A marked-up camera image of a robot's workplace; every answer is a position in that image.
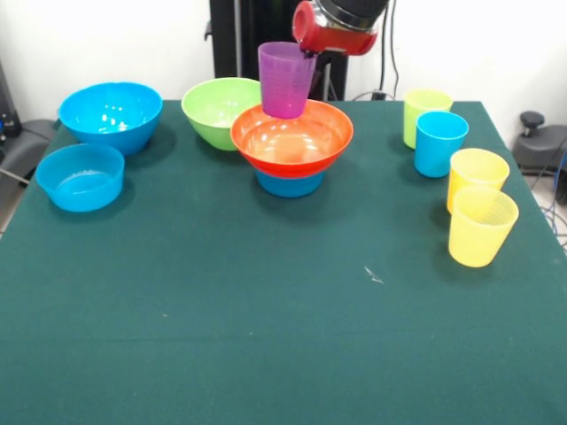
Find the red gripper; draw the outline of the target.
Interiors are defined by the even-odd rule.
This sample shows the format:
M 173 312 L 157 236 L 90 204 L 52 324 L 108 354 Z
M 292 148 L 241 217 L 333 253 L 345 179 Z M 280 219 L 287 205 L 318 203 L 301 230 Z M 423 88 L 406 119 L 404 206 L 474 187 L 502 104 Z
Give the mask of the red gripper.
M 366 54 L 377 40 L 378 1 L 301 1 L 291 31 L 304 59 L 335 51 L 347 56 Z

